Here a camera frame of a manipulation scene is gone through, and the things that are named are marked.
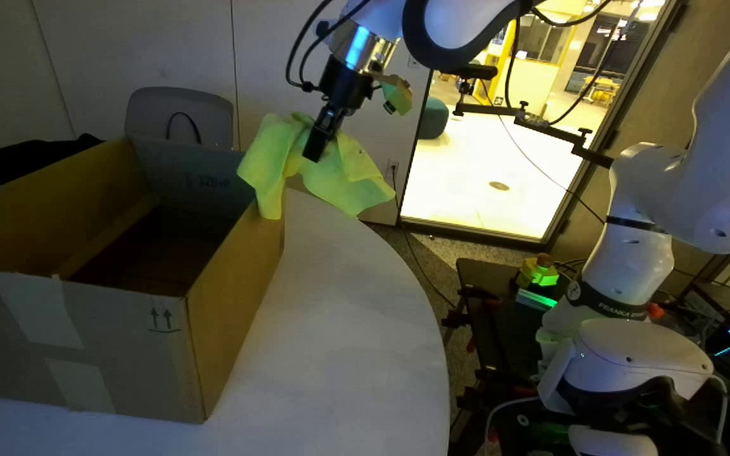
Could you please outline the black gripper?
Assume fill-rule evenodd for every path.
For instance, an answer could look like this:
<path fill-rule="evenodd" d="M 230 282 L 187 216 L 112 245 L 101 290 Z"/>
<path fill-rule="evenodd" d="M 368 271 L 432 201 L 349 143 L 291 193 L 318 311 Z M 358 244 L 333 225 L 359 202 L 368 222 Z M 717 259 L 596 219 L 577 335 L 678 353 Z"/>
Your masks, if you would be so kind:
<path fill-rule="evenodd" d="M 373 96 L 373 77 L 359 73 L 329 58 L 319 89 L 324 93 L 324 107 L 318 116 L 318 129 L 309 133 L 304 144 L 304 157 L 319 162 L 329 138 L 339 129 L 343 119 L 356 114 L 366 100 Z"/>

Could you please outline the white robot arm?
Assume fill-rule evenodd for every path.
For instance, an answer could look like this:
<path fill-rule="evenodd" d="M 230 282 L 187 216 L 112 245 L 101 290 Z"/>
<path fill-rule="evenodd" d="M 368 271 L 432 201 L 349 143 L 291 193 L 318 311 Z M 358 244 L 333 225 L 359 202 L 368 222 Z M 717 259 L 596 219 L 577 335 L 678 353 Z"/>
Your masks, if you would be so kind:
<path fill-rule="evenodd" d="M 612 162 L 612 202 L 580 276 L 538 330 L 538 401 L 566 415 L 577 456 L 659 456 L 674 428 L 633 431 L 629 415 L 670 415 L 714 378 L 684 335 L 646 305 L 674 268 L 678 240 L 730 253 L 730 51 L 691 105 L 683 150 L 639 143 Z"/>

